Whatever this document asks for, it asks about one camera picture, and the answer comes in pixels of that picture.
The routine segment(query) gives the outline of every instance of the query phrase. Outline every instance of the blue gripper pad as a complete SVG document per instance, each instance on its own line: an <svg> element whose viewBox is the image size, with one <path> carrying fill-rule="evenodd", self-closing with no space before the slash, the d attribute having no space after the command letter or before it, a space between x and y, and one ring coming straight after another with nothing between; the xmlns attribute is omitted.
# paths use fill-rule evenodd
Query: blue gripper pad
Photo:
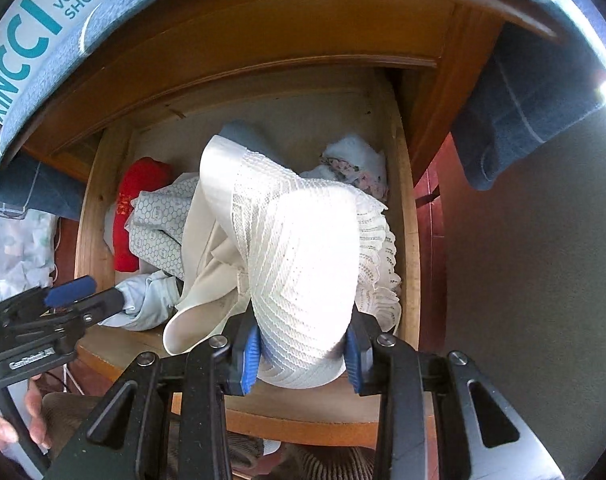
<svg viewBox="0 0 606 480"><path fill-rule="evenodd" d="M83 276L69 283L51 288L43 303L48 308L60 308L75 301L92 296L96 292L96 282L92 276Z"/></svg>
<svg viewBox="0 0 606 480"><path fill-rule="evenodd" d="M354 393L358 394L363 385L363 376L361 375L361 354L356 345L354 332L351 328L345 333L345 349L343 350L345 359L345 368L347 377L354 387Z"/></svg>
<svg viewBox="0 0 606 480"><path fill-rule="evenodd" d="M243 374L241 375L241 389L243 394L250 393L252 386L256 383L256 375L259 372L261 360L261 335L259 327L254 325L247 336L247 343L243 350Z"/></svg>

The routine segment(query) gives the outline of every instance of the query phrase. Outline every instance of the drawer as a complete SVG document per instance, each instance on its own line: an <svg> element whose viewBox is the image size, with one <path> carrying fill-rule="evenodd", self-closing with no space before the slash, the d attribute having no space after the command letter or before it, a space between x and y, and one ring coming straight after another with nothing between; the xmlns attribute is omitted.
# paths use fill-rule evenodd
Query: drawer
<svg viewBox="0 0 606 480"><path fill-rule="evenodd" d="M229 78L110 124L88 180L75 275L90 274L101 290L114 285L112 254L103 241L104 216L134 160L152 156L172 164L177 173L198 171L209 139L235 119L257 124L297 173L315 167L324 147L349 133L384 150L389 184L385 215L397 236L396 272L402 279L399 336L416 347L419 250L413 180L395 94L381 69L326 66ZM115 380L139 352L167 355L161 334L162 327L138 333L95 326L81 340L79 355ZM321 446L373 446L376 441L379 398L356 396L346 376L308 390L259 381L246 397L226 397L225 406L227 428L238 433Z"/></svg>

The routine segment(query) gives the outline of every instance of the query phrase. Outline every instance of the blue cloth with white lines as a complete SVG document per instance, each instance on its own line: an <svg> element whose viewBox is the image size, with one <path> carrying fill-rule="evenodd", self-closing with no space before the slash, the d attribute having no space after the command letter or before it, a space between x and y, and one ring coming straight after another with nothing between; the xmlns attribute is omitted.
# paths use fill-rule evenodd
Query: blue cloth with white lines
<svg viewBox="0 0 606 480"><path fill-rule="evenodd" d="M599 70L582 41L556 44L507 23L451 127L471 186L490 189L510 164L598 110Z"/></svg>

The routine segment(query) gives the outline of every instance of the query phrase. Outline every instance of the red cloth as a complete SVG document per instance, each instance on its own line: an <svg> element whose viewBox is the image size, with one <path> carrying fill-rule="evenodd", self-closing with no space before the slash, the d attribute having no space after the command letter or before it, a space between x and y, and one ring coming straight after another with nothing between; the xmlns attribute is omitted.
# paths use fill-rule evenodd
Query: red cloth
<svg viewBox="0 0 606 480"><path fill-rule="evenodd" d="M134 209L130 202L138 197L141 191L155 191L170 182L172 182L172 166L148 156L139 158L123 175L116 199L112 234L114 270L119 272L139 270L139 259L130 253L130 240L125 230L125 221Z"/></svg>

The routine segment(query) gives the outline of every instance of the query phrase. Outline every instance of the gray wall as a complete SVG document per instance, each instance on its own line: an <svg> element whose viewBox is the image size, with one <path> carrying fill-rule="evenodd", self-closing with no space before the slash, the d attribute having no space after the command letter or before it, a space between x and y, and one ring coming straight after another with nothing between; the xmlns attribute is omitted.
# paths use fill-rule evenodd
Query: gray wall
<svg viewBox="0 0 606 480"><path fill-rule="evenodd" d="M606 108L489 191L444 151L446 347L468 352L581 478L606 446Z"/></svg>

